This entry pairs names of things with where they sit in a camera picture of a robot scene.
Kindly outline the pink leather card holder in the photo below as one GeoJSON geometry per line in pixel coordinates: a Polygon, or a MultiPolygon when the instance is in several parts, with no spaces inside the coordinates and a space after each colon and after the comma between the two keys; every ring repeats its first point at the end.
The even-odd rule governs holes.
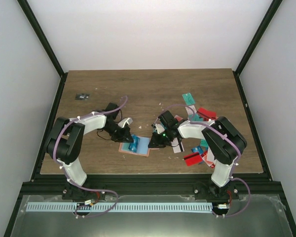
{"type": "Polygon", "coordinates": [[[120,143],[119,152],[148,157],[150,149],[148,148],[150,139],[147,137],[136,136],[132,134],[133,143],[120,143]]]}

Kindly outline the teal VIP card front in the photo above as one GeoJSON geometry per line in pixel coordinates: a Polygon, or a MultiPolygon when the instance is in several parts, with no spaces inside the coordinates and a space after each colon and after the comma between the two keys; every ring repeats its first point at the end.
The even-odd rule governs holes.
{"type": "Polygon", "coordinates": [[[129,143],[122,143],[121,144],[121,150],[122,151],[129,151],[129,143]]]}

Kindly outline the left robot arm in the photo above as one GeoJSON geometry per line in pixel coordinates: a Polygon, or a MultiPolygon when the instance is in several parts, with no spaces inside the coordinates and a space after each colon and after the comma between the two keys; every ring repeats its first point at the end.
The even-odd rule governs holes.
{"type": "Polygon", "coordinates": [[[115,121],[120,111],[120,106],[109,103],[105,110],[92,111],[84,116],[59,117],[47,137],[44,152],[64,170],[67,181],[75,184],[73,192],[79,199],[86,199],[91,193],[91,187],[85,183],[87,174],[79,161],[84,135],[102,130],[107,132],[110,140],[114,142],[134,141],[129,127],[133,120],[127,117],[120,122],[115,121]]]}

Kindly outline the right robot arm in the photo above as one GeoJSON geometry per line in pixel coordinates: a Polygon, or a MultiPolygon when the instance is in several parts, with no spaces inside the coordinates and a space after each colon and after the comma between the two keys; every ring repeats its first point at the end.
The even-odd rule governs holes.
{"type": "Polygon", "coordinates": [[[154,132],[148,147],[171,146],[176,138],[205,140],[209,146],[207,156],[215,162],[209,192],[213,198],[222,198],[227,193],[226,184],[231,180],[233,168],[247,147],[244,136],[226,117],[204,122],[178,121],[170,111],[165,111],[158,119],[160,123],[152,125],[154,132]]]}

